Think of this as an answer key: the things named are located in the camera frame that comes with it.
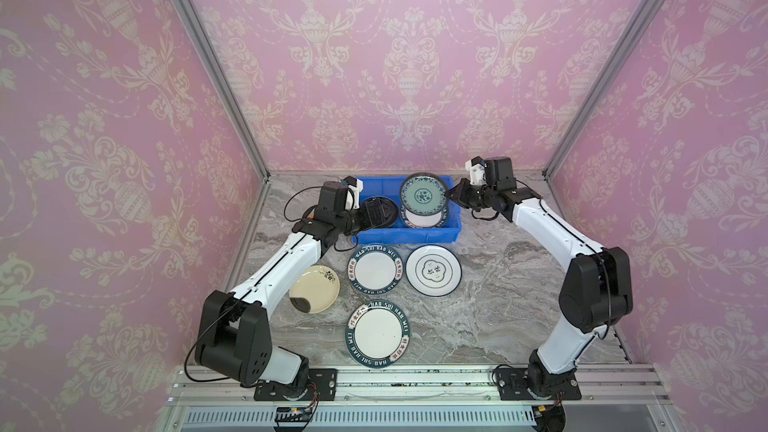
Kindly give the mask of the teal blue floral plate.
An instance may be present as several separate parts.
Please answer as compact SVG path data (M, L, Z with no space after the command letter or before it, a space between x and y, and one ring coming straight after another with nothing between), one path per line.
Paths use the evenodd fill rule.
M441 212L448 202L448 187L440 177L427 173L408 176L400 187L401 205L417 216L431 216Z

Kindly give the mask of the black plate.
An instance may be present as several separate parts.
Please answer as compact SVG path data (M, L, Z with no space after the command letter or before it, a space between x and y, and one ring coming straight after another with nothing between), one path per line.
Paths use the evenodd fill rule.
M360 204L363 230L392 227L399 218L399 206L390 198L373 196Z

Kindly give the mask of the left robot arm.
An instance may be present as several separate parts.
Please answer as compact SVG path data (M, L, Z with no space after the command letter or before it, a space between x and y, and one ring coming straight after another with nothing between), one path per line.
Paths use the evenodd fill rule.
M347 177L319 187L318 202L293 222L271 258L231 291L205 299L198 338L183 361L193 383L234 380L256 394L312 400L309 360L273 344L269 320L279 302L341 236L355 237L381 225L360 205L364 181Z

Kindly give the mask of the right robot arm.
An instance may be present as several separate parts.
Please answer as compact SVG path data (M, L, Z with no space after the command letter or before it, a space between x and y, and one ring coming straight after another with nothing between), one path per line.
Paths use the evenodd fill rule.
M633 309L630 260L620 247L607 248L579 232L549 207L543 197L518 181L508 157L474 157L468 173L446 197L474 213L494 211L525 230L563 268L558 295L560 318L535 349L526 372L527 386L540 398L557 396L570 386L583 352Z

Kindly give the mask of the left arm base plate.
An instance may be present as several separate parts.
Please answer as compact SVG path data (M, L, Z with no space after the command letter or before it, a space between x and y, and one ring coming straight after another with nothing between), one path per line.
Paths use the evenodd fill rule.
M334 401L338 385L338 370L335 368L310 368L300 372L290 384L275 381L260 381L254 390L254 400L259 402L277 401Z

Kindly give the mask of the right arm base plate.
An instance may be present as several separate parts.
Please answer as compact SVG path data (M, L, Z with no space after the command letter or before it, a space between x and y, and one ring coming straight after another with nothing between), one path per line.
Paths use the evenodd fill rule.
M502 364L491 371L491 381L502 401L578 401L582 393L573 371L550 374L546 370Z

